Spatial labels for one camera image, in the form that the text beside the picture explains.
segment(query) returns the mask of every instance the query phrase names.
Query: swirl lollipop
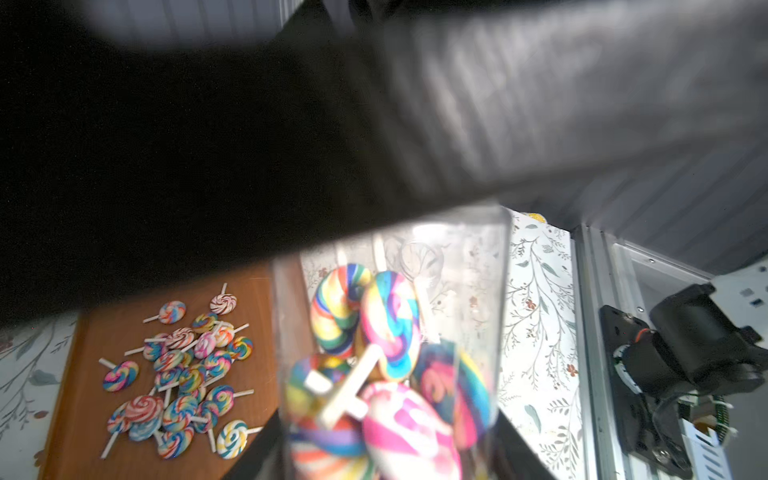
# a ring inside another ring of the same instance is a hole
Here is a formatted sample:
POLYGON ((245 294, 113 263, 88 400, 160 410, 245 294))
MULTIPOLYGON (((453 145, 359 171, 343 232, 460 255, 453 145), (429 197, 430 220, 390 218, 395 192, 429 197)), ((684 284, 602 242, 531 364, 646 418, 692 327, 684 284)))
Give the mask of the swirl lollipop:
POLYGON ((456 355, 453 342, 422 345, 411 387, 422 394, 445 423, 453 425, 456 446, 467 449, 493 422, 482 374, 472 358, 460 350, 457 370, 456 355))
POLYGON ((155 372, 165 372, 178 366, 181 360, 184 359, 184 354, 179 350, 170 350, 161 355, 154 361, 155 372))
POLYGON ((235 392, 235 390, 229 385, 220 385, 214 387, 208 392, 206 400, 216 403, 219 407, 219 416, 226 415, 232 407, 235 405, 235 398, 243 395, 251 395, 253 390, 243 390, 242 392, 235 392))
POLYGON ((341 358, 352 355, 360 298, 371 279, 370 270, 350 263, 329 273, 317 287, 310 322, 317 343, 327 353, 341 358))
POLYGON ((293 466, 306 480, 378 480, 379 471, 366 453, 359 457, 339 457, 291 435, 293 466))
POLYGON ((206 419, 195 415, 197 400, 192 396, 181 396, 175 399, 163 413, 163 428, 166 432, 180 432, 190 422, 207 422, 206 419))
POLYGON ((245 360, 253 351, 253 342, 246 336, 238 336, 227 345, 227 351, 232 356, 232 360, 245 360))
POLYGON ((408 378, 421 346, 419 308, 411 283, 397 272, 378 273, 362 295, 355 341, 358 356, 370 343, 382 347, 385 357, 370 379, 401 382, 408 378))
POLYGON ((149 395, 140 395, 125 406, 125 418, 133 423, 152 420, 163 412, 163 400, 149 395))
POLYGON ((216 451, 221 455, 221 458, 235 458, 245 449, 248 435, 261 432, 261 429, 262 427, 248 429, 244 421, 233 420, 219 432, 219 437, 216 439, 216 451))
POLYGON ((184 302, 179 300, 173 300, 160 307, 160 312, 149 318, 142 320, 143 323, 151 322, 152 320, 160 320, 160 323, 170 325, 181 320, 181 317, 187 312, 187 306, 184 302))
POLYGON ((225 283, 221 287, 221 294, 210 299, 209 307, 211 312, 216 313, 217 315, 225 315, 234 310, 237 306, 237 297, 229 293, 224 293, 226 291, 227 284, 225 283))
POLYGON ((192 331, 200 334, 210 332, 218 319, 219 316, 216 313, 203 313, 192 321, 192 331))
POLYGON ((190 446, 194 430, 186 427, 178 432, 165 432, 157 440, 157 454, 165 460, 176 458, 190 446))
POLYGON ((194 423, 192 427, 197 433, 207 433, 210 450, 216 453, 216 439, 214 438, 214 427, 219 421, 219 406, 215 402, 202 402, 197 407, 197 416, 207 419, 206 423, 194 423))
POLYGON ((212 332, 205 332, 197 339, 194 345, 194 356, 197 359, 204 359, 209 356, 216 348, 216 337, 212 332))
POLYGON ((125 407, 127 406, 128 402, 119 406, 118 409, 114 411, 112 416, 109 417, 109 420, 107 420, 107 432, 111 433, 112 436, 109 438, 109 442, 107 442, 107 447, 104 448, 104 451, 101 453, 102 460, 107 458, 107 455, 109 454, 109 451, 112 450, 112 445, 114 444, 114 441, 117 439, 118 435, 123 432, 127 432, 131 427, 131 422, 125 418, 125 407))
POLYGON ((194 333, 192 332, 192 329, 186 326, 182 326, 180 329, 174 330, 165 339, 165 346, 169 350, 181 350, 193 341, 194 333))
POLYGON ((400 383, 376 382, 362 399, 369 403, 363 438, 385 477, 461 479, 453 431, 418 393, 400 383))
POLYGON ((205 374, 206 369, 200 364, 184 369, 179 376, 179 393, 192 393, 197 390, 203 385, 205 374))
POLYGON ((212 377, 226 375, 232 366, 232 357, 223 350, 217 350, 203 361, 203 365, 212 377))
POLYGON ((120 365, 115 365, 106 359, 99 359, 98 362, 111 369, 111 371, 104 376, 104 381, 101 383, 104 390, 107 390, 108 392, 117 392, 118 390, 124 389, 133 383, 136 376, 139 374, 139 365, 130 360, 122 362, 120 365))

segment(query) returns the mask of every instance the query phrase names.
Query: blurred black object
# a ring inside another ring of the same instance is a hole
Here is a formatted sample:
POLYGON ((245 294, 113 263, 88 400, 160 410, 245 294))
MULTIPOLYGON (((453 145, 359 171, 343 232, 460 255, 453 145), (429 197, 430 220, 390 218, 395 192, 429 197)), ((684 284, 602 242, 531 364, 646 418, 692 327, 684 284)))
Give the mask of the blurred black object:
MULTIPOLYGON (((507 417, 498 413, 493 430, 494 456, 491 462, 497 478, 504 480, 554 480, 538 456, 525 443, 507 417)), ((261 480, 285 478, 283 466, 285 438, 280 417, 275 411, 264 429, 237 457, 223 480, 261 480)))
POLYGON ((94 36, 79 5, 0 4, 4 319, 768 127, 755 0, 396 15, 344 39, 313 10, 268 45, 176 51, 94 36))

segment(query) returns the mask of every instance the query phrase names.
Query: gray ceiling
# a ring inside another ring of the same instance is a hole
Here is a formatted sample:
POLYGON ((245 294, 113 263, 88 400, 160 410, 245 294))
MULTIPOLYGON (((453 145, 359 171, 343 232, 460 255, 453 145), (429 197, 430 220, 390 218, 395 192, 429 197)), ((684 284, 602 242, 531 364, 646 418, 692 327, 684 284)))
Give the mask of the gray ceiling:
POLYGON ((768 148, 728 144, 551 185, 535 200, 502 203, 558 227, 580 223, 710 273, 735 270, 768 250, 768 148))

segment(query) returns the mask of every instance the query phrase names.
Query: brown wooden surface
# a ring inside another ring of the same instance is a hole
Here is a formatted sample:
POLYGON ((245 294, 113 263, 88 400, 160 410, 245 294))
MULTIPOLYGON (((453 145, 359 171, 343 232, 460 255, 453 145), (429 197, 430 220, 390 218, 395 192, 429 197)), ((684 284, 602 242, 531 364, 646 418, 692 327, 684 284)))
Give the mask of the brown wooden surface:
POLYGON ((51 424, 45 462, 40 478, 220 478, 234 463, 210 451, 205 435, 196 434, 190 447, 178 458, 163 460, 154 439, 132 442, 118 437, 109 456, 99 459, 107 444, 107 420, 112 412, 152 387, 154 370, 140 353, 123 352, 143 345, 156 333, 170 333, 189 326, 208 312, 211 297, 228 282, 227 292, 237 297, 237 308, 222 319, 235 327, 250 323, 238 336, 253 341, 253 353, 237 361, 227 376, 214 385, 230 385, 235 391, 254 389, 253 395, 235 399, 235 406, 219 420, 215 433, 228 422, 241 419, 249 427, 263 425, 277 407, 275 351, 270 316, 270 278, 264 265, 208 277, 187 285, 159 290, 122 303, 100 306, 80 319, 70 364, 62 383, 56 416, 51 424), (157 314, 170 300, 187 304, 187 313, 174 325, 141 320, 157 314), (104 357, 113 363, 132 359, 139 364, 136 381, 120 392, 106 392, 101 382, 107 369, 98 363, 104 357))

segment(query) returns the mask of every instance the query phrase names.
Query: floral wallpaper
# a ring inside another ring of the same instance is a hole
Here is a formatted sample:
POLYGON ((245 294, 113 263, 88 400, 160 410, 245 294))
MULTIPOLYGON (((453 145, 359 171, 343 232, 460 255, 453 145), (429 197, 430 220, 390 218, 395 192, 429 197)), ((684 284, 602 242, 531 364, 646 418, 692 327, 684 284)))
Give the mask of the floral wallpaper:
POLYGON ((0 480, 38 477, 76 313, 0 328, 0 480))
MULTIPOLYGON (((429 281, 439 335, 460 342, 482 370, 495 365, 488 345, 501 340, 499 409, 558 480, 583 480, 570 236, 510 213, 508 247, 499 243, 498 232, 477 227, 431 240, 415 236, 407 226, 388 229, 382 232, 387 266, 410 280, 429 281), (492 279, 503 275, 499 259, 505 254, 509 264, 503 293, 492 279), (451 271, 451 265, 462 268, 451 271), (453 321, 457 312, 469 320, 458 329, 460 322, 453 321), (496 322, 500 314, 501 329, 496 322)), ((370 235, 345 239, 348 261, 372 266, 371 244, 370 235)), ((334 247, 303 251, 301 260, 311 298, 320 280, 336 268, 334 247)))
POLYGON ((582 480, 570 236, 513 215, 499 408, 558 480, 582 480))

